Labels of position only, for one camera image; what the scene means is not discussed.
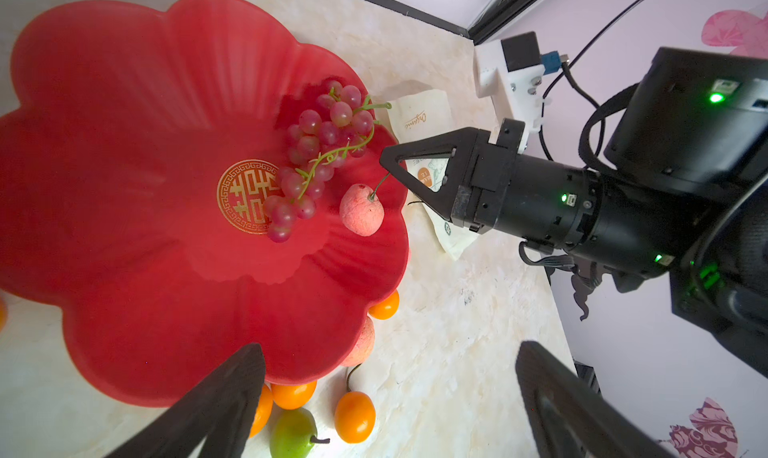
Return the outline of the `purple fake grape bunch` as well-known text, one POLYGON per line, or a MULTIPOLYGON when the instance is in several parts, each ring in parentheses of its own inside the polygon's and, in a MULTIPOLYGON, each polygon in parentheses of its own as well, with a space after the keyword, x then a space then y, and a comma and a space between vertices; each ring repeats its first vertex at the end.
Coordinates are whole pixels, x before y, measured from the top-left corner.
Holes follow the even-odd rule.
POLYGON ((377 110, 391 110, 390 102, 373 98, 353 84, 330 80, 317 98, 316 108, 301 112, 288 129, 289 165, 276 175, 279 193, 269 196, 263 210, 267 236, 286 242, 299 220, 314 218, 326 184, 351 158, 366 154, 372 144, 377 110))

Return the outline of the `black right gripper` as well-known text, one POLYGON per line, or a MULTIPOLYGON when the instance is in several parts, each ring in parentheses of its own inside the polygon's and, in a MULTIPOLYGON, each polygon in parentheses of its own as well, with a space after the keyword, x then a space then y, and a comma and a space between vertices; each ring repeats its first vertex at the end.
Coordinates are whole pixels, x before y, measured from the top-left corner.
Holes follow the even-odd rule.
POLYGON ((599 178, 520 153, 524 131, 524 122, 506 119, 491 142, 487 130, 461 128, 387 146, 380 164, 446 221, 572 250, 592 228, 599 178))

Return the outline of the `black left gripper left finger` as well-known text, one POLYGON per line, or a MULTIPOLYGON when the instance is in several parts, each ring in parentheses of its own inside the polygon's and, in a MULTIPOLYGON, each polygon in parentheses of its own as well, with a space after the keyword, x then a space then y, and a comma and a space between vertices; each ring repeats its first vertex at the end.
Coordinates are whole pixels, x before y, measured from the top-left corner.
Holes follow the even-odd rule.
POLYGON ((111 457, 242 455, 265 382, 257 343, 243 346, 111 457))

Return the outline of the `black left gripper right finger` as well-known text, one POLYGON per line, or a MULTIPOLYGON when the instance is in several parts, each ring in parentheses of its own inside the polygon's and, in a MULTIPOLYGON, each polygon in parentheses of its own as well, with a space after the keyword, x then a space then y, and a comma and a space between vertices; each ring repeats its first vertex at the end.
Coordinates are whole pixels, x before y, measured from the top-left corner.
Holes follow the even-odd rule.
POLYGON ((540 343, 521 343, 515 370, 541 457, 671 455, 540 343))

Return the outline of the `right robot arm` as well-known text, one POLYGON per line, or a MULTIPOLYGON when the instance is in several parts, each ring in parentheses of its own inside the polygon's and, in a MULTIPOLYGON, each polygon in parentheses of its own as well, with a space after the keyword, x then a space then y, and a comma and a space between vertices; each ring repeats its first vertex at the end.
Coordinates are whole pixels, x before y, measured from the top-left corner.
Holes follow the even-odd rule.
POLYGON ((382 151, 381 165, 441 218, 521 239, 519 253, 604 274, 619 292, 667 275, 672 310, 767 370, 767 62, 661 48, 643 80, 597 106, 582 166, 462 128, 382 151))

